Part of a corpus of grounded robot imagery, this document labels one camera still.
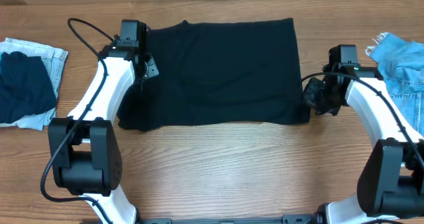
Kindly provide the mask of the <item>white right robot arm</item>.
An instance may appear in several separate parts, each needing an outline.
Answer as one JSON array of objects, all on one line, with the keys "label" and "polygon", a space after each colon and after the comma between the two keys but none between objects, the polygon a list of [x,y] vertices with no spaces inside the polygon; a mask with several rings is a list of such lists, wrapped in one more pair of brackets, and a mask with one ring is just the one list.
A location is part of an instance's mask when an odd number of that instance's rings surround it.
[{"label": "white right robot arm", "polygon": [[394,105],[379,71],[341,66],[304,81],[304,103],[317,115],[352,107],[372,145],[355,194],[322,205],[314,222],[400,223],[423,216],[423,136]]}]

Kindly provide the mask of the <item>black t-shirt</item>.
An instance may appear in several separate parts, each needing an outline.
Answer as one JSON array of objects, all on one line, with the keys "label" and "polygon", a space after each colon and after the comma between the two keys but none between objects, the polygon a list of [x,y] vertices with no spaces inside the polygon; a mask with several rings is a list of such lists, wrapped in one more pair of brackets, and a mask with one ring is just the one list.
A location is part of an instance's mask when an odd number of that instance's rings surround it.
[{"label": "black t-shirt", "polygon": [[292,19],[189,23],[149,31],[158,75],[129,91],[123,129],[226,122],[308,123]]}]

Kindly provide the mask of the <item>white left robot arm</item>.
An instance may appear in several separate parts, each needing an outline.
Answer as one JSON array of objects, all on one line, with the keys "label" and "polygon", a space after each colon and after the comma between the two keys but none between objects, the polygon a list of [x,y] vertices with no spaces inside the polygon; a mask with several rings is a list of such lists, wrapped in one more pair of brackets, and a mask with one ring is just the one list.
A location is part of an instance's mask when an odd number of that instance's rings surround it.
[{"label": "white left robot arm", "polygon": [[54,118],[48,128],[53,171],[59,188],[70,201],[86,201],[100,223],[141,223],[121,185],[123,161],[113,130],[121,102],[128,91],[159,74],[150,53],[106,46],[97,71],[82,100],[65,118]]}]

